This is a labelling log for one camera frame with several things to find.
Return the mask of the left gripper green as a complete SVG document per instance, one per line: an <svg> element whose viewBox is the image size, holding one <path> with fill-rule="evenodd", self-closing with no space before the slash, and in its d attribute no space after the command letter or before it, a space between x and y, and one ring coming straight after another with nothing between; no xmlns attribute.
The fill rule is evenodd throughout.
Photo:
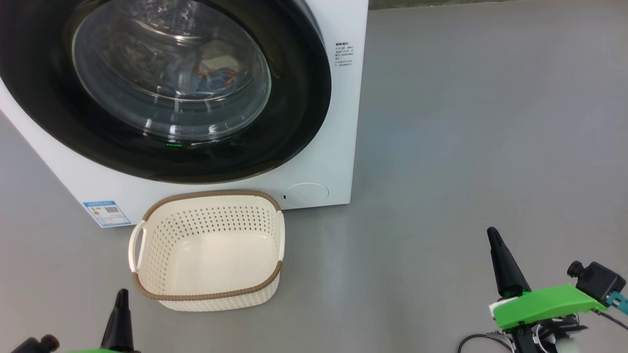
<svg viewBox="0 0 628 353"><path fill-rule="evenodd" d="M121 289L105 327L101 349L75 350L66 353L140 353L134 350L129 292Z"/></svg>

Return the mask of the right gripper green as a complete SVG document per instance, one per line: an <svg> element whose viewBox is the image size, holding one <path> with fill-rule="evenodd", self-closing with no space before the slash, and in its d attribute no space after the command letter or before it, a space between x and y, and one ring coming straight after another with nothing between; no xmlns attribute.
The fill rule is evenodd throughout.
<svg viewBox="0 0 628 353"><path fill-rule="evenodd" d="M571 284L531 291L498 230L489 227L487 236L498 294L506 299L489 306L501 330L592 310L606 311L606 306Z"/></svg>

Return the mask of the blue printed garment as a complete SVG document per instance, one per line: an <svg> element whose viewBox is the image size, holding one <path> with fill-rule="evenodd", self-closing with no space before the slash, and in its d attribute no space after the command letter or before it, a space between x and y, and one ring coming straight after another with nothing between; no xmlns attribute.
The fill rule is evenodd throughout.
<svg viewBox="0 0 628 353"><path fill-rule="evenodd" d="M168 63L161 76L164 91L179 96L211 96L228 89L238 78L240 64L229 54L191 50Z"/></svg>

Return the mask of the black round glass washer door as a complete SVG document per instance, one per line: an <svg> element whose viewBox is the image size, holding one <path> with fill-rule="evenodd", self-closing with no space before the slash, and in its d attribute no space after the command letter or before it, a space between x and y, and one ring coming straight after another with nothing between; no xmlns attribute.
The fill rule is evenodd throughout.
<svg viewBox="0 0 628 353"><path fill-rule="evenodd" d="M164 91L175 57L237 50L217 95ZM299 0L0 0L0 112L41 156L181 184L287 163L330 104L323 36Z"/></svg>

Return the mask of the cream cartoon print garment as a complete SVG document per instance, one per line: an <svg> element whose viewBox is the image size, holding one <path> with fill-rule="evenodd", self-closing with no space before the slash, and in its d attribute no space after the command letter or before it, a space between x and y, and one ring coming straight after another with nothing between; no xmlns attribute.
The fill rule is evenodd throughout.
<svg viewBox="0 0 628 353"><path fill-rule="evenodd" d="M240 71L240 62L237 50L231 44L222 40L212 40L199 49L198 71L200 73L213 73L220 69Z"/></svg>

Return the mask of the white front-load washing machine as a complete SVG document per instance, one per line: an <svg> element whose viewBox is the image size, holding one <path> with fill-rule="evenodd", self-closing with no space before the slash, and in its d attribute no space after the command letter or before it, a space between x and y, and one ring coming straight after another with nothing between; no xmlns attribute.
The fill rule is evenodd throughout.
<svg viewBox="0 0 628 353"><path fill-rule="evenodd" d="M307 4L323 36L332 84L321 128L287 163L235 181L181 184L136 178L94 163L74 171L76 154L60 159L41 156L38 149L33 149L82 206L84 202L115 201L132 225L163 198L204 191L257 190L278 200L282 209L350 203L368 0L299 1ZM334 48L338 42L354 45L353 65L335 67Z"/></svg>

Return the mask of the blue energy label sticker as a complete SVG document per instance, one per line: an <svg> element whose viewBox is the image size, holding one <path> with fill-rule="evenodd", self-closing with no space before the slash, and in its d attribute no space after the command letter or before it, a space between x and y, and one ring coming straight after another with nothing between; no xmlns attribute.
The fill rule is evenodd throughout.
<svg viewBox="0 0 628 353"><path fill-rule="evenodd" d="M83 206L101 228L132 225L115 201L84 202Z"/></svg>

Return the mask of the cream perforated laundry basket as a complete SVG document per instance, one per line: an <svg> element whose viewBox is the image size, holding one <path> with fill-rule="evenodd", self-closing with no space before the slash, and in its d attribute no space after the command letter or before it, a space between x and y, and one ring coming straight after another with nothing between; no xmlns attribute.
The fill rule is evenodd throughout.
<svg viewBox="0 0 628 353"><path fill-rule="evenodd" d="M137 290L171 310L237 310L274 296L285 245L271 195L197 192L150 206L131 233L128 261Z"/></svg>

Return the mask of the small black text sticker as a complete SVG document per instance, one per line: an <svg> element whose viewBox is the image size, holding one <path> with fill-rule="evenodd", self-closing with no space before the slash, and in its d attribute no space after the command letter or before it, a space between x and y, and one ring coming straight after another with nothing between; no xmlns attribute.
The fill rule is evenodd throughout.
<svg viewBox="0 0 628 353"><path fill-rule="evenodd" d="M335 67L347 67L354 62L354 45L349 42L338 42L334 48Z"/></svg>

